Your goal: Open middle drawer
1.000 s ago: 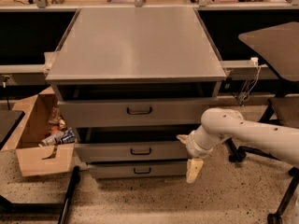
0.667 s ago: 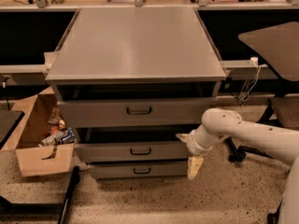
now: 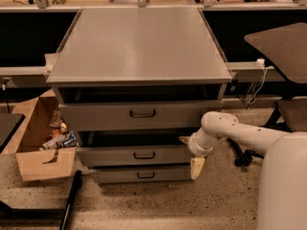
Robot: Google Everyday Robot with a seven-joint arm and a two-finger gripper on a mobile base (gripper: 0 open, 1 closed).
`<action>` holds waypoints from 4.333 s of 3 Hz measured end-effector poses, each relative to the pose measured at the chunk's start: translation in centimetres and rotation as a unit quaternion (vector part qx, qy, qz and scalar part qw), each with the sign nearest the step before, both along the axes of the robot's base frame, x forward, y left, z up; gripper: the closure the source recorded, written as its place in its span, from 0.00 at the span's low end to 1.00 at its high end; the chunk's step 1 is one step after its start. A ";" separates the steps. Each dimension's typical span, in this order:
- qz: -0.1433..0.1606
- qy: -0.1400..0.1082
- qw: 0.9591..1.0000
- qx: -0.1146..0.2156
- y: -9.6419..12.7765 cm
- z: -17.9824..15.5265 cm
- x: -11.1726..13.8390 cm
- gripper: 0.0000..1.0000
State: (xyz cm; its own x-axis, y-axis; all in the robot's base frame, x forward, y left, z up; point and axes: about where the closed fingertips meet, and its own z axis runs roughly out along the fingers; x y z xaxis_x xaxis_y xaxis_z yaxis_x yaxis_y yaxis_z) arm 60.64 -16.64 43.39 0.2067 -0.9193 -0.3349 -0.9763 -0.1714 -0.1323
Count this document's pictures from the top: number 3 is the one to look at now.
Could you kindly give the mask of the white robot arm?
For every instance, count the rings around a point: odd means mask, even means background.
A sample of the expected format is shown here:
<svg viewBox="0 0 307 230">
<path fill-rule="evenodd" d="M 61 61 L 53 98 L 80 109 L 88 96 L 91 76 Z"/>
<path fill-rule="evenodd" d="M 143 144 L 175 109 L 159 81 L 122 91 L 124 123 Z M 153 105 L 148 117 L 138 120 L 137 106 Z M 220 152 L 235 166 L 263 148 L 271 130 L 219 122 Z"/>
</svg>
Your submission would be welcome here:
<svg viewBox="0 0 307 230">
<path fill-rule="evenodd" d="M 179 140 L 192 153 L 197 178 L 205 157 L 224 138 L 264 157 L 258 194 L 256 230 L 307 230 L 307 133 L 242 124 L 233 114 L 209 111 L 201 127 Z"/>
</svg>

